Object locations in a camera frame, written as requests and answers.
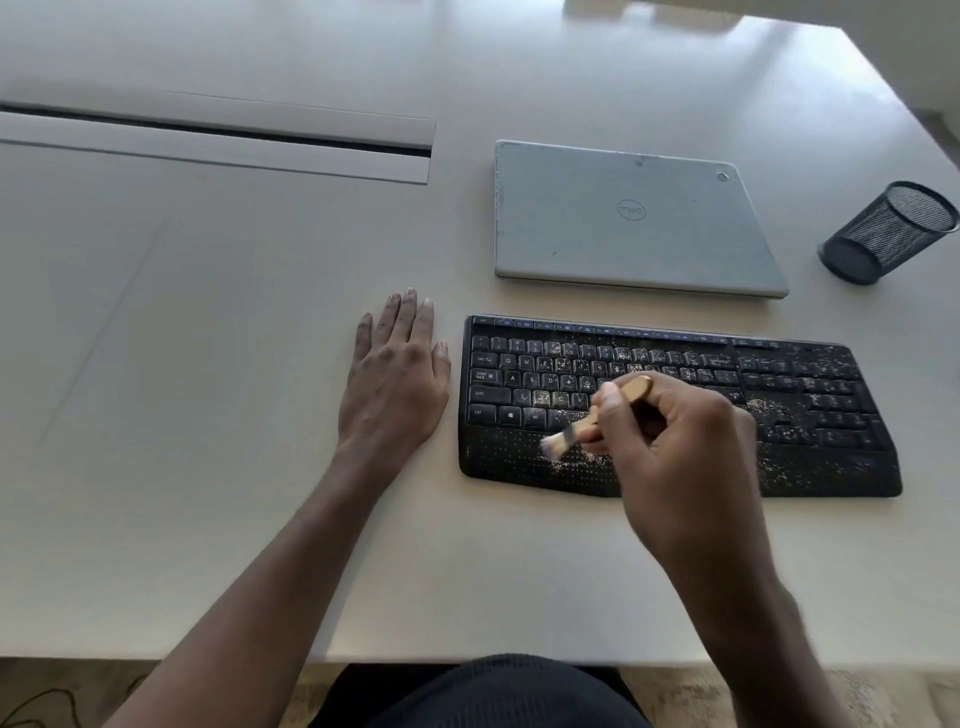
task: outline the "cable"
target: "cable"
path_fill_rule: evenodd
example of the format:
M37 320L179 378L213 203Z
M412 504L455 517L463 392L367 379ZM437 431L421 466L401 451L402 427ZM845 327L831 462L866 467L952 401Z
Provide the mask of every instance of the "cable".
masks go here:
M67 688L51 688L43 692L38 692L33 697L27 698L18 706L16 706L16 708L11 710L7 714L7 717L5 717L3 720L0 720L0 728L14 728L14 726L22 726L22 725L35 725L35 726L39 726L39 728L47 728L42 720L37 720L36 718L27 718L24 720L18 720L13 723L11 723L11 718L15 716L17 713L19 713L21 710L26 708L35 700L39 700L44 695L50 695L55 692L58 692L61 695L65 695L66 699L70 701L70 717L73 718L74 728L83 728L83 726L80 724L80 717L77 715L77 698L74 697L73 692L69 691Z

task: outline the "pen holder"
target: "pen holder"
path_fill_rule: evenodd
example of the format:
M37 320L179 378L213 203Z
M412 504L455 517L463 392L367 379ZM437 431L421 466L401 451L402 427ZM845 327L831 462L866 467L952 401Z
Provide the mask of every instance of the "pen holder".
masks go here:
M892 182L817 253L836 277L870 285L958 223L956 207L943 195L915 182Z

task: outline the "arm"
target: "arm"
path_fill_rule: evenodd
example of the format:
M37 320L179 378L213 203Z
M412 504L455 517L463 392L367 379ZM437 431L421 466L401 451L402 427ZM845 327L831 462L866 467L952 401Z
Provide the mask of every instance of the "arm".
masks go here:
M436 429L446 344L431 352L433 304L394 294L366 314L320 484L108 728L274 728L377 499Z
M730 686L738 723L850 728L774 567L754 419L713 392L644 374L654 386L639 419L604 384L599 426L581 439L612 457L627 518Z

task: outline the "left hand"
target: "left hand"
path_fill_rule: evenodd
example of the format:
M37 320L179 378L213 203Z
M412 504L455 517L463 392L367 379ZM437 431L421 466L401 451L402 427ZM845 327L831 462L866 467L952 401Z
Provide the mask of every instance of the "left hand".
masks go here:
M340 403L339 453L372 466L382 487L433 434L449 399L450 359L433 338L433 302L417 308L417 291L394 293L376 328L364 314Z

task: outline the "desk surface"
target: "desk surface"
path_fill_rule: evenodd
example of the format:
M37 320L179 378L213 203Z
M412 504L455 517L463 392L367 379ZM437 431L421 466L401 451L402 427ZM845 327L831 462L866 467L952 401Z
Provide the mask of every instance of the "desk surface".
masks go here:
M0 146L0 654L166 653L323 471L357 317L414 285L457 374L475 311L850 345L904 494L766 502L782 575L823 659L956 662L960 237L872 288L815 248L889 181L960 202L960 175L842 32L559 0L178 2L8 0L0 68L434 119L429 184ZM496 279L498 138L735 163L789 297ZM618 502L466 479L456 415L377 506L315 659L707 658Z

